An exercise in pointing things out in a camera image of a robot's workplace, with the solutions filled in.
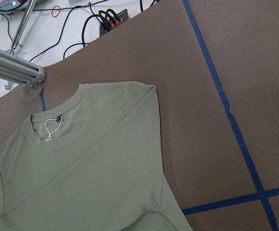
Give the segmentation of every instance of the blue device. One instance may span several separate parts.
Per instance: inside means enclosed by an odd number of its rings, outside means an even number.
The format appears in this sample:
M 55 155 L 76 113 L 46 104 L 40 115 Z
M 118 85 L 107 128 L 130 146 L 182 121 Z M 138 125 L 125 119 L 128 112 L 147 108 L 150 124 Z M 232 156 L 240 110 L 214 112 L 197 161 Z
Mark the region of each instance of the blue device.
M 44 3 L 46 0 L 37 0 L 36 3 Z M 15 7 L 18 7 L 19 5 L 22 5 L 19 8 L 16 8 L 17 10 L 25 9 L 28 6 L 29 0 L 0 0 L 0 10 L 4 10 L 4 12 L 0 12 L 2 14 L 12 14 L 14 11 L 8 11 L 12 10 Z

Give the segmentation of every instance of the white string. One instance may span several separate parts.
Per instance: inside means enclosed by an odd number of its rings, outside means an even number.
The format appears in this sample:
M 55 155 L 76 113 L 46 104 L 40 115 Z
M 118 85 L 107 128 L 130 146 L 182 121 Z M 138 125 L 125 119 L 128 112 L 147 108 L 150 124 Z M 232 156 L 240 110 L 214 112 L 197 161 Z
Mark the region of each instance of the white string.
M 61 126 L 62 121 L 63 121 L 63 117 L 60 116 L 60 118 L 61 118 L 61 121 L 60 121 L 60 123 L 59 123 L 57 129 L 59 129 L 59 127 Z M 45 141 L 50 141 L 50 140 L 52 140 L 51 134 L 57 130 L 57 129 L 55 129 L 55 130 L 52 131 L 52 132 L 50 132 L 50 131 L 48 130 L 48 128 L 47 128 L 47 122 L 48 122 L 49 120 L 56 120 L 56 119 L 47 119 L 47 120 L 45 121 L 45 123 L 44 123 L 45 129 L 46 129 L 46 130 L 48 131 L 48 133 L 49 133 L 48 138 L 47 138 Z

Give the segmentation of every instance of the white floor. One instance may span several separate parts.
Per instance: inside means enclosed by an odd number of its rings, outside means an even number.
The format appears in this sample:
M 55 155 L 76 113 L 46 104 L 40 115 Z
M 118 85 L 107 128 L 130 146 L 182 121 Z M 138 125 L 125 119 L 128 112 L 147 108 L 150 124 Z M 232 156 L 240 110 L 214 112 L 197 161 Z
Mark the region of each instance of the white floor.
M 36 5 L 35 9 L 52 9 L 54 6 L 59 5 L 63 7 L 73 7 L 76 5 L 86 5 L 87 0 L 47 0 L 41 5 Z M 143 0 L 143 8 L 146 9 L 152 3 L 152 0 Z M 92 6 L 95 13 L 99 10 L 113 9 L 116 13 L 127 9 L 129 16 L 132 18 L 140 13 L 139 0 L 108 0 L 100 4 Z M 20 44 L 23 47 L 19 47 L 15 50 L 14 54 L 26 60 L 30 60 L 35 55 L 39 54 L 44 49 L 55 44 L 61 33 L 63 23 L 69 10 L 61 11 L 57 17 L 52 17 L 51 11 L 34 11 L 32 12 L 30 19 L 26 25 L 24 33 L 20 39 Z M 22 19 L 24 12 L 16 12 L 10 16 L 10 34 L 13 37 L 16 33 L 18 25 Z M 75 9 L 71 12 L 60 43 L 47 51 L 40 57 L 34 59 L 32 62 L 41 65 L 48 66 L 54 64 L 63 59 L 63 52 L 67 47 L 74 43 L 81 41 L 82 27 L 85 20 L 91 15 L 89 7 Z M 99 22 L 93 18 L 87 25 L 85 31 L 86 42 L 91 42 L 99 37 Z M 0 49 L 8 51 L 10 49 L 11 40 L 7 34 L 7 20 L 0 15 Z M 74 46 L 69 49 L 66 56 L 81 49 L 82 46 Z M 0 79 L 0 97 L 8 93 L 5 90 L 4 85 L 7 81 Z

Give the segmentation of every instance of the green t-shirt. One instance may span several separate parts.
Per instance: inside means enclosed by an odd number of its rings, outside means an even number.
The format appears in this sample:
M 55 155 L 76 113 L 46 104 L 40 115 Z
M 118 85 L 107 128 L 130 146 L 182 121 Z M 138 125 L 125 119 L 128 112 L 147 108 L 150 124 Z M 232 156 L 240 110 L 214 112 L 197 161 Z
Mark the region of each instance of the green t-shirt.
M 153 85 L 80 84 L 0 147 L 0 231 L 191 230 L 163 173 Z

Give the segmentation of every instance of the shirt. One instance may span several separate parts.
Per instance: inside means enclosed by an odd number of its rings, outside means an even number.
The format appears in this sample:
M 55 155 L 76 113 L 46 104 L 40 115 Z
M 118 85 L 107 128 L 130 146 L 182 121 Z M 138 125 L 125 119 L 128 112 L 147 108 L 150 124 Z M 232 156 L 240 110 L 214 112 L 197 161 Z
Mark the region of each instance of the shirt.
M 191 230 L 163 173 L 153 85 L 80 84 L 0 147 L 0 231 Z

